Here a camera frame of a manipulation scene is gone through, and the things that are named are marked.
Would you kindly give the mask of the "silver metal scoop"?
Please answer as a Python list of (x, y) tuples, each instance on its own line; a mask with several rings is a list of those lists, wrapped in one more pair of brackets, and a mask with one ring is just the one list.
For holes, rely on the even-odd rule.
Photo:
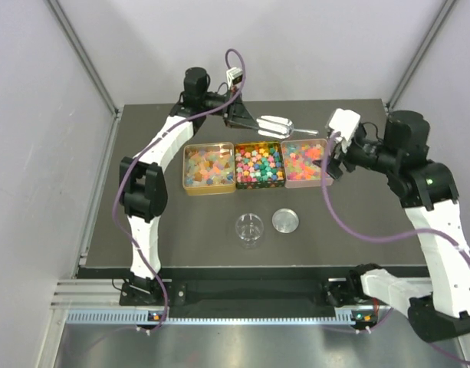
[(284, 140), (289, 138), (293, 133), (303, 133), (311, 136), (317, 136), (317, 130), (298, 129), (294, 127), (291, 120), (285, 117), (276, 116), (260, 116), (256, 120), (258, 124), (257, 132), (262, 136)]

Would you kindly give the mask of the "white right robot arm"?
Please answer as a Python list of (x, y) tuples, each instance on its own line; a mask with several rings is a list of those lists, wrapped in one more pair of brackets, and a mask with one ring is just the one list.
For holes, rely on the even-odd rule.
[(386, 118), (383, 137), (369, 140), (360, 115), (336, 109), (326, 125), (323, 176), (340, 178), (361, 167), (386, 177), (412, 224), (408, 232), (366, 241), (386, 244), (417, 237), (431, 291), (362, 264), (347, 275), (349, 298), (375, 298), (406, 317), (416, 335), (435, 343), (470, 334), (470, 248), (462, 230), (459, 194), (451, 170), (428, 158), (430, 125), (422, 114), (397, 110)]

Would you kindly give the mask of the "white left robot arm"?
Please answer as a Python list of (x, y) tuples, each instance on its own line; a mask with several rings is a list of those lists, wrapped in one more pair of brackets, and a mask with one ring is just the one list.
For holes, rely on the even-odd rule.
[(133, 263), (128, 283), (147, 304), (155, 304), (163, 295), (163, 283), (157, 276), (161, 268), (158, 227), (168, 201), (164, 177), (167, 166), (210, 115), (220, 116), (227, 127), (255, 128), (255, 119), (242, 101), (243, 69), (230, 67), (226, 78), (226, 93), (211, 92), (207, 71), (202, 67), (188, 69), (184, 90), (160, 131), (141, 152), (120, 162), (120, 184), (113, 209), (122, 206), (130, 224), (126, 235), (132, 242)]

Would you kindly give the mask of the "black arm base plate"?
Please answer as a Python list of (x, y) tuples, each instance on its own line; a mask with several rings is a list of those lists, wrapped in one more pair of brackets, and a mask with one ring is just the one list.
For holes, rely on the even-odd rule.
[(229, 307), (236, 302), (307, 301), (315, 306), (342, 307), (360, 304), (367, 297), (354, 290), (344, 279), (175, 279), (165, 281), (127, 280), (122, 286), (122, 305), (194, 306), (201, 302), (221, 302)]

